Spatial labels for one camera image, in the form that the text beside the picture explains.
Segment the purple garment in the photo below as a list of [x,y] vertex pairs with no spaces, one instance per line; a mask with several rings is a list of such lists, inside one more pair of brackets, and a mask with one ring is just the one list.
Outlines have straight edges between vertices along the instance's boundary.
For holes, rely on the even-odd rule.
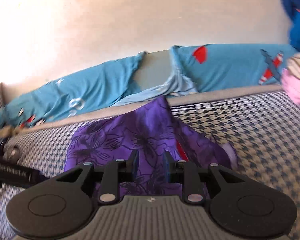
[[120,184],[120,195],[181,195],[182,185],[165,182],[162,156],[167,150],[180,160],[177,142],[198,167],[219,163],[231,168],[225,150],[174,117],[162,96],[135,111],[80,127],[71,139],[65,171],[83,162],[100,166],[115,159],[128,159],[137,149],[137,177],[133,183]]

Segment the mattress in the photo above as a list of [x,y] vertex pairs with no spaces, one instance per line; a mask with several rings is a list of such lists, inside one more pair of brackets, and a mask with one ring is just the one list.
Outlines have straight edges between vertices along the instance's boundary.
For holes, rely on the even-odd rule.
[[[300,239],[300,106],[283,91],[274,91],[173,106],[171,110],[198,132],[214,135],[219,143],[231,141],[239,155],[237,172],[289,195],[298,208],[290,237]],[[63,171],[71,136],[87,122],[91,121],[19,134],[6,147],[21,149],[20,164],[55,176]],[[21,190],[7,185],[0,189],[0,240],[13,236],[5,207]]]

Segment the rocket print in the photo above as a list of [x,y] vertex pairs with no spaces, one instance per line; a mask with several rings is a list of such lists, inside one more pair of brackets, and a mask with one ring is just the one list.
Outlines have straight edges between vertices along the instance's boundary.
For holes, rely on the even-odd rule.
[[[274,60],[272,61],[275,68],[278,68],[281,63],[283,62],[283,52],[280,51],[277,56],[275,56]],[[264,82],[266,82],[269,78],[271,78],[273,75],[271,73],[271,70],[267,68],[267,70],[264,72],[263,76],[259,80],[259,84],[262,85]]]

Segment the pink fabric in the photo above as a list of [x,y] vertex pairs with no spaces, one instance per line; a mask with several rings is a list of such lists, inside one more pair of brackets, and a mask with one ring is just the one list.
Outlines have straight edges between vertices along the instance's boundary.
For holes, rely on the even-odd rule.
[[300,105],[300,80],[290,74],[289,70],[282,70],[281,83],[290,99]]

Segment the beige wall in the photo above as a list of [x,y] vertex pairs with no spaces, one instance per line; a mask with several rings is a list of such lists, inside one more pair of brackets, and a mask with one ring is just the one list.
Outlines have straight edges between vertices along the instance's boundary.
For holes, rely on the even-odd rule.
[[142,50],[286,43],[289,25],[280,0],[0,0],[0,80],[11,100]]

